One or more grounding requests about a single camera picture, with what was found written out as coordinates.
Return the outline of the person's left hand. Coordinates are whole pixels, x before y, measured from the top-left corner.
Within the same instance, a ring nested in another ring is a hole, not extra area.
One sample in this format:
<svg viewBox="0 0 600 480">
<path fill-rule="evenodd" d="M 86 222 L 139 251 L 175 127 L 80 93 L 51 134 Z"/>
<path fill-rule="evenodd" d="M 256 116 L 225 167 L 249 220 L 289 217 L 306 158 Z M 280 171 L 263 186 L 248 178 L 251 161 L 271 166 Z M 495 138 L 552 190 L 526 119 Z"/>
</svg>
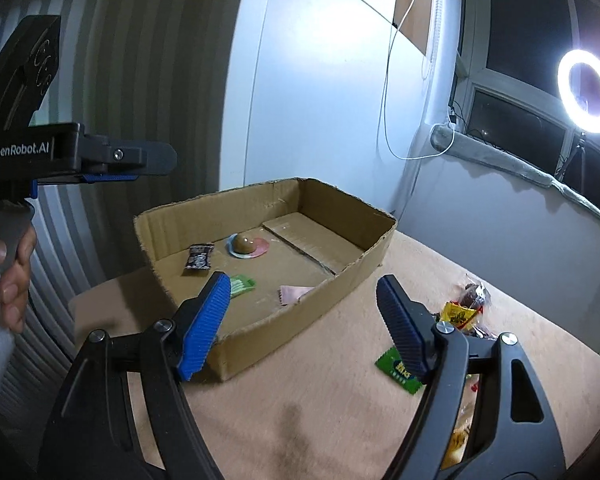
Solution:
<svg viewBox="0 0 600 480">
<path fill-rule="evenodd" d="M 0 324 L 14 333 L 22 333 L 26 322 L 31 278 L 31 256 L 36 245 L 36 232 L 28 226 L 19 242 L 12 265 L 0 278 Z M 0 240 L 0 264 L 6 257 L 6 245 Z"/>
</svg>

